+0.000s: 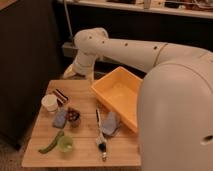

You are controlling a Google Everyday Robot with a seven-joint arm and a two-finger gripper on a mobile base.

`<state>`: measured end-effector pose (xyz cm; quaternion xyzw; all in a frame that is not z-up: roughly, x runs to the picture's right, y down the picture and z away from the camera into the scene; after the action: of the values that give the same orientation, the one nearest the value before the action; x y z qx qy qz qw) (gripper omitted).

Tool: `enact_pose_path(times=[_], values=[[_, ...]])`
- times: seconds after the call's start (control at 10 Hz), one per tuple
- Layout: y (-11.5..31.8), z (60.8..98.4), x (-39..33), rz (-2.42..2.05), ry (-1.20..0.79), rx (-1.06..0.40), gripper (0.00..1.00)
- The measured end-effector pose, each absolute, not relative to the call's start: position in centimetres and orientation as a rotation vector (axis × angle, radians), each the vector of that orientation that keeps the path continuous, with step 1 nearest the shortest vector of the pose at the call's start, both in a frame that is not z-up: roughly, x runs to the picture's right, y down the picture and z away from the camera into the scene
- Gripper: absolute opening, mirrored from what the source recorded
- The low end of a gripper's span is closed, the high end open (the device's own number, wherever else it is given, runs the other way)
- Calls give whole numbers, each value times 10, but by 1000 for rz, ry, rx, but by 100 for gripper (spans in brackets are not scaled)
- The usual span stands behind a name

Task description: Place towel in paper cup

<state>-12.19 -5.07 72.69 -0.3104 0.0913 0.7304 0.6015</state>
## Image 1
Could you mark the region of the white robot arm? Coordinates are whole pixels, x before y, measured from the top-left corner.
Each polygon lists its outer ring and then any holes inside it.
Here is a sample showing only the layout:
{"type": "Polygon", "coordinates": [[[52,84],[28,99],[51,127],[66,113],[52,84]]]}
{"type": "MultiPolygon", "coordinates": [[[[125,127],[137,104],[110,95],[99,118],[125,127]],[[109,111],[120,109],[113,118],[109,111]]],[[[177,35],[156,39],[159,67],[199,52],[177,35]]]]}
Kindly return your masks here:
{"type": "Polygon", "coordinates": [[[74,36],[66,77],[88,75],[104,56],[146,73],[138,91],[142,171],[213,171],[213,51],[115,39],[103,28],[74,36]]]}

